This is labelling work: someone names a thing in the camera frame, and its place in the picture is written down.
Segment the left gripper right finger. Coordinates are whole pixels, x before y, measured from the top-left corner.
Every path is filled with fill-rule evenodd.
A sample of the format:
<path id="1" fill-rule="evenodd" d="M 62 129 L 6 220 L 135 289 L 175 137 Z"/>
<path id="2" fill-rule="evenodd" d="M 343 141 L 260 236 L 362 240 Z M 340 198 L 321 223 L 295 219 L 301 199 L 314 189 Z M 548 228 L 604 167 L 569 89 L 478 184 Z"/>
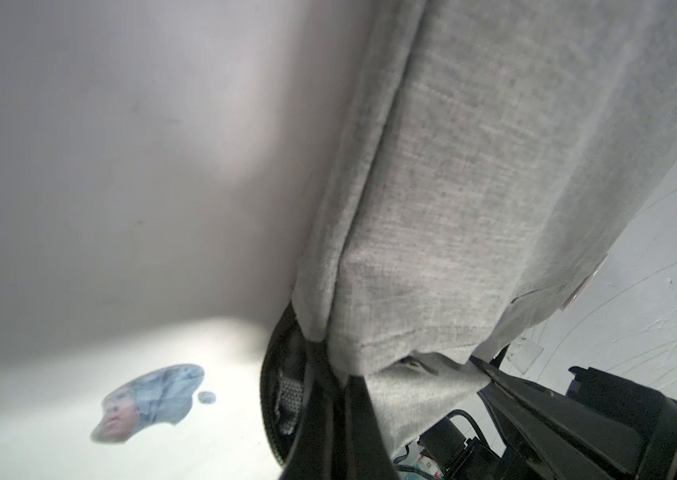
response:
<path id="1" fill-rule="evenodd" d="M 372 402 L 362 377 L 350 376 L 344 389 L 346 478 L 396 480 Z"/>

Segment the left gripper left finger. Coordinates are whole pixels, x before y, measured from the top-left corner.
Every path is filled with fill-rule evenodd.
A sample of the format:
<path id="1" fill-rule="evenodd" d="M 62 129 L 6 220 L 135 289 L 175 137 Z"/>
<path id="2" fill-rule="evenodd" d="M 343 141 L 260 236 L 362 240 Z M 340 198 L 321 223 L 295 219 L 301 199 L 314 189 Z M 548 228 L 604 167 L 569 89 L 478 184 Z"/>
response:
<path id="1" fill-rule="evenodd" d="M 302 413 L 296 440 L 288 454 L 282 479 L 328 480 L 332 475 L 336 405 L 340 386 L 323 343 L 306 342 L 310 377 L 310 395 Z"/>

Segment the grey laptop sleeve front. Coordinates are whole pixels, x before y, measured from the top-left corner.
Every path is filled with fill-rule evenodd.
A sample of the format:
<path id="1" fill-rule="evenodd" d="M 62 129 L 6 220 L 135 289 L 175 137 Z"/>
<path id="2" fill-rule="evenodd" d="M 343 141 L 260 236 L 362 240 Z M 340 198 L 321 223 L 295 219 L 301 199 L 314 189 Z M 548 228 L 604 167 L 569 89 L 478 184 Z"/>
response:
<path id="1" fill-rule="evenodd" d="M 384 1 L 288 316 L 390 456 L 486 386 L 677 160 L 677 1 Z"/>

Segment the silver laptop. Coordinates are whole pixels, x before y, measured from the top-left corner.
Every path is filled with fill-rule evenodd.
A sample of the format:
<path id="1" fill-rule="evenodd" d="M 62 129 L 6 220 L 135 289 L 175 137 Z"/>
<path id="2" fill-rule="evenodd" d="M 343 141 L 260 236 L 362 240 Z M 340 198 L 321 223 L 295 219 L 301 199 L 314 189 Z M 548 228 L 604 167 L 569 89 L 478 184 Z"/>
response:
<path id="1" fill-rule="evenodd" d="M 0 479 L 274 479 L 258 376 L 378 5 L 0 1 Z"/>

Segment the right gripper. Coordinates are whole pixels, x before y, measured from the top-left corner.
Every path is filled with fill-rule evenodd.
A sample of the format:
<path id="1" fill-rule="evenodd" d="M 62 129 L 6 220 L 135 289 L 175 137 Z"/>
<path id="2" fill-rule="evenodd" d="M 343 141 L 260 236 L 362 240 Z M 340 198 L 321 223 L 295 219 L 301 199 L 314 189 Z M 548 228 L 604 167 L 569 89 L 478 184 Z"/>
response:
<path id="1" fill-rule="evenodd" d="M 594 368 L 559 394 L 476 361 L 478 393 L 505 449 L 466 438 L 446 415 L 418 443 L 445 479 L 677 479 L 677 401 Z"/>

